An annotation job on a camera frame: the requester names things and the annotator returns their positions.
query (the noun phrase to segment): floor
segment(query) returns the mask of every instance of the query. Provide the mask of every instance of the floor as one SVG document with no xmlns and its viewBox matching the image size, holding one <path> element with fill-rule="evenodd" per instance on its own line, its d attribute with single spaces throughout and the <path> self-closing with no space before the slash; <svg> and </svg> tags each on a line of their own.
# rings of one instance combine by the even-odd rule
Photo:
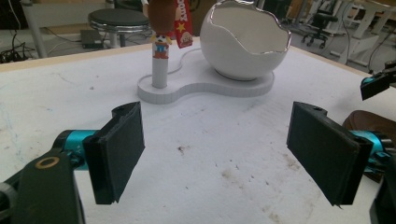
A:
<svg viewBox="0 0 396 224">
<path fill-rule="evenodd" d="M 348 28 L 349 35 L 353 34 L 354 29 L 356 27 Z M 300 26 L 297 32 L 292 33 L 291 37 L 291 45 L 303 49 L 322 57 L 328 58 L 337 62 L 338 57 L 331 55 L 330 51 L 339 51 L 341 52 L 348 43 L 349 36 L 348 35 L 336 35 L 334 37 L 329 37 L 327 42 L 327 46 L 325 49 L 320 49 L 318 46 L 320 41 L 315 41 L 311 47 L 308 47 L 306 43 L 302 43 L 301 40 L 303 38 L 302 34 L 306 32 L 312 32 L 309 27 L 307 26 Z M 354 67 L 358 70 L 368 73 L 370 69 L 374 70 L 375 72 L 381 71 L 384 67 L 384 62 L 395 60 L 396 59 L 396 48 L 395 46 L 395 34 L 388 35 L 389 31 L 384 29 L 381 32 L 380 37 L 378 38 L 377 43 L 375 44 L 374 49 L 370 52 L 369 55 L 366 57 L 366 62 L 369 62 L 369 67 L 361 66 L 356 63 L 348 62 L 347 65 L 350 67 Z M 15 31 L 9 30 L 0 30 L 0 52 L 4 54 L 5 51 L 12 49 L 12 40 L 15 35 Z M 104 39 L 108 39 L 108 35 L 101 34 Z M 126 45 L 133 46 L 139 44 L 147 44 L 149 42 L 149 37 L 151 33 L 146 32 L 140 35 L 127 35 L 126 36 Z M 73 34 L 73 35 L 55 35 L 51 29 L 43 29 L 42 36 L 45 42 L 45 46 L 48 52 L 49 57 L 56 57 L 62 55 L 70 55 L 76 53 L 82 53 L 87 51 L 93 50 L 101 50 L 101 49 L 84 49 L 80 42 L 80 35 Z M 17 48 L 17 51 L 20 55 L 23 54 L 21 45 L 24 44 L 25 51 L 24 54 L 28 58 L 37 58 L 37 53 L 35 52 L 34 48 L 35 45 L 33 43 L 33 39 L 30 35 L 29 30 L 19 30 L 17 31 L 17 35 L 14 39 L 14 46 Z"/>
</svg>

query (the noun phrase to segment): table surface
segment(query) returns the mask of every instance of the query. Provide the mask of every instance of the table surface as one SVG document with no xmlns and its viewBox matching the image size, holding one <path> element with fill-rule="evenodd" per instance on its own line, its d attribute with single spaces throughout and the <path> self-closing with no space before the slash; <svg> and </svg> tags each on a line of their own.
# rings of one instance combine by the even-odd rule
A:
<svg viewBox="0 0 396 224">
<path fill-rule="evenodd" d="M 199 46 L 171 47 L 170 69 Z M 139 101 L 137 80 L 150 64 L 145 45 L 0 65 L 0 179 L 63 130 L 101 129 L 112 108 Z M 332 207 L 286 146 L 294 101 L 325 108 L 338 123 L 357 109 L 396 120 L 395 90 L 363 102 L 361 75 L 290 48 L 264 96 L 142 102 L 146 149 L 120 203 L 96 205 L 88 172 L 75 172 L 87 222 L 370 223 L 375 182 L 364 177 L 353 205 Z"/>
</svg>

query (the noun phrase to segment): white ceramic bowl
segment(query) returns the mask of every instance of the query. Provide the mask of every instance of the white ceramic bowl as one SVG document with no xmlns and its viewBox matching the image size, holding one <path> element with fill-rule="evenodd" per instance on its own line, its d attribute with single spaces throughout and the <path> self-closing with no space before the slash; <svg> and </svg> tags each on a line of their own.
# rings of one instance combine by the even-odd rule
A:
<svg viewBox="0 0 396 224">
<path fill-rule="evenodd" d="M 236 80 L 272 76 L 289 49 L 290 37 L 272 13 L 234 0 L 210 8 L 200 34 L 206 60 Z"/>
</svg>

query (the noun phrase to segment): brown object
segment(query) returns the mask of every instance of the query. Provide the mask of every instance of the brown object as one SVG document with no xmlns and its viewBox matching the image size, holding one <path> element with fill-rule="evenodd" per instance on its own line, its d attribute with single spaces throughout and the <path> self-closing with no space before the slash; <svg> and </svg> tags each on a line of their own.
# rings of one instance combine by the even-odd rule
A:
<svg viewBox="0 0 396 224">
<path fill-rule="evenodd" d="M 174 30 L 176 17 L 175 0 L 151 0 L 148 4 L 148 19 L 151 29 L 157 34 Z"/>
<path fill-rule="evenodd" d="M 386 135 L 396 145 L 396 122 L 371 112 L 357 110 L 344 121 L 343 126 L 352 131 L 376 131 Z"/>
</svg>

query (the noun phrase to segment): red tag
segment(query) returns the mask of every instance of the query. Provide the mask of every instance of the red tag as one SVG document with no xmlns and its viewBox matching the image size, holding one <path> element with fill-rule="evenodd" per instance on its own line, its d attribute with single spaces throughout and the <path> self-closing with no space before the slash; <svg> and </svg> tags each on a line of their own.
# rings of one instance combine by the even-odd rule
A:
<svg viewBox="0 0 396 224">
<path fill-rule="evenodd" d="M 175 34 L 180 49 L 192 45 L 192 23 L 189 0 L 175 0 L 175 5 L 181 11 L 181 17 L 175 21 Z"/>
</svg>

